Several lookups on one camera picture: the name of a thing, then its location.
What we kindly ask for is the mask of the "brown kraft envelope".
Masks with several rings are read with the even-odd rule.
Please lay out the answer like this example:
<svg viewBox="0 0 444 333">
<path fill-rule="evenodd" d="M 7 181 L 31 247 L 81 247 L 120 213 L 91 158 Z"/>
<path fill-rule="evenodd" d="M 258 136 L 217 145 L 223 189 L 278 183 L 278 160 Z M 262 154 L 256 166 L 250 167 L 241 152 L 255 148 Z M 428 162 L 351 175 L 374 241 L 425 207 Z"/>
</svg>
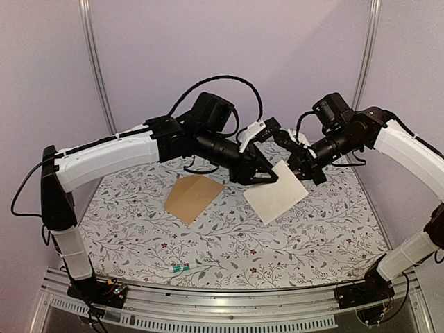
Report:
<svg viewBox="0 0 444 333">
<path fill-rule="evenodd" d="M 164 204 L 164 209 L 190 225 L 224 188 L 224 185 L 202 175 L 179 178 Z"/>
</svg>

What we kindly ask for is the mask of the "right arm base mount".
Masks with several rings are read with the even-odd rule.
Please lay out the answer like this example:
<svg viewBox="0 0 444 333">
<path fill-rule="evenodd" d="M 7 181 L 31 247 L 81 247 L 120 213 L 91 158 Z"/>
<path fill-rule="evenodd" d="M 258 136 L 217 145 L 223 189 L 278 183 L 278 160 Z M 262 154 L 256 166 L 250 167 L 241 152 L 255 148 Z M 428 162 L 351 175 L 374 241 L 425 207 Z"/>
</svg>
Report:
<svg viewBox="0 0 444 333">
<path fill-rule="evenodd" d="M 348 309 L 379 302 L 392 298 L 395 295 L 390 282 L 373 284 L 367 281 L 346 280 L 337 284 L 334 289 L 334 297 L 340 309 Z"/>
</svg>

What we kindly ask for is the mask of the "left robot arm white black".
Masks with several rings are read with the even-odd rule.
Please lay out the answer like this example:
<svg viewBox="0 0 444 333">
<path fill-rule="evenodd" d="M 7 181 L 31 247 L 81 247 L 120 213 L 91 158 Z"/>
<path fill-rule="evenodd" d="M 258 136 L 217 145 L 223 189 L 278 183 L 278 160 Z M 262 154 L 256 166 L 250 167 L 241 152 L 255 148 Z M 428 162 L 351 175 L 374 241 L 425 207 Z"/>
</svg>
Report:
<svg viewBox="0 0 444 333">
<path fill-rule="evenodd" d="M 202 92 L 190 111 L 166 119 L 149 119 L 126 132 L 76 148 L 44 149 L 41 173 L 43 224 L 51 231 L 69 277 L 88 301 L 103 295 L 77 227 L 72 191 L 87 182 L 141 164 L 162 163 L 198 156 L 229 171 L 240 185 L 274 183 L 278 175 L 249 140 L 240 144 L 221 131 L 234 114 L 234 105 L 220 96 Z"/>
</svg>

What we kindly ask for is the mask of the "cream letter paper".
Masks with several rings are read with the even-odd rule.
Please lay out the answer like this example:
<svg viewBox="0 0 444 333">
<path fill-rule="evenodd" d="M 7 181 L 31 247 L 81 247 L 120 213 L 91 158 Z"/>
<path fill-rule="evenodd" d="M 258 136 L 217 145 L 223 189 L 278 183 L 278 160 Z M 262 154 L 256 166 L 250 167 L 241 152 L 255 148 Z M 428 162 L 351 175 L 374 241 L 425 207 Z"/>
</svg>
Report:
<svg viewBox="0 0 444 333">
<path fill-rule="evenodd" d="M 248 204 L 264 225 L 276 220 L 309 194 L 284 160 L 272 170 L 278 176 L 276 182 L 255 185 L 244 192 Z"/>
</svg>

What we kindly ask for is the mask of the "green white glue stick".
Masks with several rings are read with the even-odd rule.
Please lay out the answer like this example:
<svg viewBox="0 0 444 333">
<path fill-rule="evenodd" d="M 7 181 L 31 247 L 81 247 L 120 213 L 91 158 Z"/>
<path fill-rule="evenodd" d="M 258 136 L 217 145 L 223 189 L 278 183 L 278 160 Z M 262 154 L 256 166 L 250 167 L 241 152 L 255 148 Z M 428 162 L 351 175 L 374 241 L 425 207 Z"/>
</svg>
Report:
<svg viewBox="0 0 444 333">
<path fill-rule="evenodd" d="M 171 273 L 178 273 L 183 271 L 190 271 L 197 267 L 196 263 L 177 264 L 169 267 Z"/>
</svg>

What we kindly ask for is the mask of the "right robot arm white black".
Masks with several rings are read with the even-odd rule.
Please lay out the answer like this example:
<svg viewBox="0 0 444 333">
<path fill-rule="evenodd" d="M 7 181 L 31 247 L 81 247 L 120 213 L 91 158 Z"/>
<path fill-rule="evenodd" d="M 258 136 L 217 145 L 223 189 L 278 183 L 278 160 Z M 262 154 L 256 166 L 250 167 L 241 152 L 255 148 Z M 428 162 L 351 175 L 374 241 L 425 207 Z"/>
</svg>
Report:
<svg viewBox="0 0 444 333">
<path fill-rule="evenodd" d="M 391 111 L 378 107 L 354 111 L 338 93 L 316 102 L 311 110 L 322 125 L 323 138 L 313 144 L 290 136 L 288 164 L 305 180 L 325 182 L 323 168 L 355 150 L 373 149 L 396 161 L 443 200 L 443 154 L 410 131 Z M 359 287 L 364 302 L 374 302 L 385 282 L 443 247 L 443 205 L 432 212 L 424 230 L 381 257 Z"/>
</svg>

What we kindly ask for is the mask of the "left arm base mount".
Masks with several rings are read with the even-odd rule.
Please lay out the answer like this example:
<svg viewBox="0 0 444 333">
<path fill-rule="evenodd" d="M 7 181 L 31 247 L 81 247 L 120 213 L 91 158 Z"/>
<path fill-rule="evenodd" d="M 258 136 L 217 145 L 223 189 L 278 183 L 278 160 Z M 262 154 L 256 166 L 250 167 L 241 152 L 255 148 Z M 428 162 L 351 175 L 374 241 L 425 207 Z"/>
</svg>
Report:
<svg viewBox="0 0 444 333">
<path fill-rule="evenodd" d="M 101 282 L 95 277 L 72 280 L 67 295 L 88 304 L 122 309 L 126 301 L 128 286 L 118 282 Z"/>
</svg>

